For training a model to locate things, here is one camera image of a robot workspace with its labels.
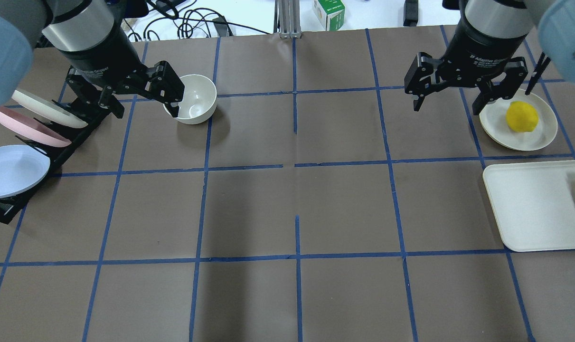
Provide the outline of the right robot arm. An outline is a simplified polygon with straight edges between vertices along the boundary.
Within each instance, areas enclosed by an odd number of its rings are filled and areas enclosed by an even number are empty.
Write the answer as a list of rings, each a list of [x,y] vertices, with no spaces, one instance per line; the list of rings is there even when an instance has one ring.
[[[530,93],[548,64],[575,84],[575,0],[444,0],[460,20],[441,58],[419,52],[404,77],[405,93],[415,97],[413,109],[448,87],[479,89],[475,115],[489,103],[511,99],[528,76],[528,66],[515,52],[532,28],[541,55],[529,80]]]

